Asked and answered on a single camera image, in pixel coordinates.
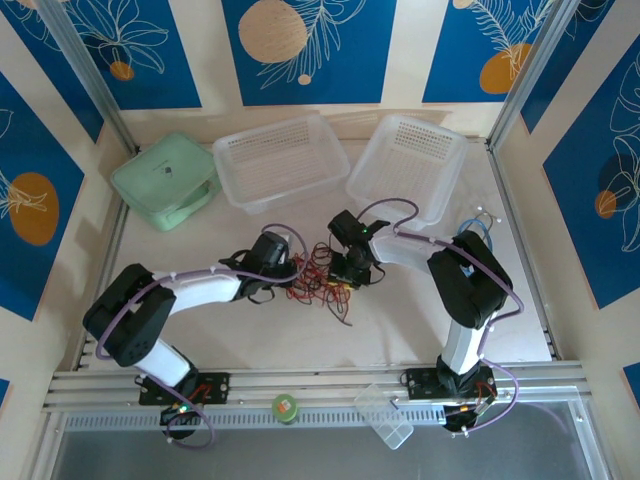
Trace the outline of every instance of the beige circle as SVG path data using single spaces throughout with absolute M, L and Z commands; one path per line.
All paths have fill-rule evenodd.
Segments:
M 453 0 L 453 6 L 458 9 L 468 8 L 475 0 Z
M 16 0 L 16 1 L 32 10 L 36 8 L 36 6 L 33 4 L 33 0 Z M 62 3 L 62 2 L 68 2 L 69 0 L 58 0 L 58 1 Z
M 302 17 L 282 0 L 254 3 L 240 19 L 238 33 L 249 56 L 262 63 L 291 60 L 307 44 Z

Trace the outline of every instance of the mint green lunch box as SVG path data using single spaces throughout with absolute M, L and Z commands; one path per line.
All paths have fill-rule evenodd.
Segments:
M 221 189 L 213 155 L 181 133 L 167 135 L 118 168 L 111 183 L 127 205 L 163 232 Z

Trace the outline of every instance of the glass panel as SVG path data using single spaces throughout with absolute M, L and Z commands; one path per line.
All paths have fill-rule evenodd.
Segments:
M 370 428 L 221 430 L 200 453 L 168 446 L 157 431 L 74 432 L 64 435 L 53 478 L 589 478 L 573 418 L 566 402 L 520 403 L 468 439 L 417 426 L 396 451 Z

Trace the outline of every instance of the tangled wires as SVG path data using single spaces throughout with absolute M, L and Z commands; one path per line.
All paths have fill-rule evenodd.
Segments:
M 351 287 L 329 280 L 331 255 L 329 245 L 324 242 L 317 243 L 313 247 L 306 268 L 294 280 L 293 285 L 287 288 L 287 298 L 295 298 L 304 305 L 312 305 L 313 299 L 316 298 L 323 307 L 326 305 L 342 324 L 352 327 L 353 325 L 347 322 Z M 296 253 L 292 259 L 299 269 L 303 267 L 303 257 Z

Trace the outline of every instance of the wall poster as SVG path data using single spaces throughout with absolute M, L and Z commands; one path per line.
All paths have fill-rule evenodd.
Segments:
M 520 113 L 533 132 L 564 80 L 596 33 L 614 0 L 582 0 Z
M 121 109 L 201 107 L 168 0 L 62 5 Z M 31 1 L 1 0 L 0 7 L 61 94 L 68 83 L 77 90 L 79 81 Z
M 33 320 L 84 174 L 0 74 L 0 307 Z
M 395 0 L 222 0 L 245 106 L 380 103 Z
M 450 0 L 424 103 L 502 102 L 554 0 Z
M 640 287 L 640 36 L 544 171 L 598 307 Z

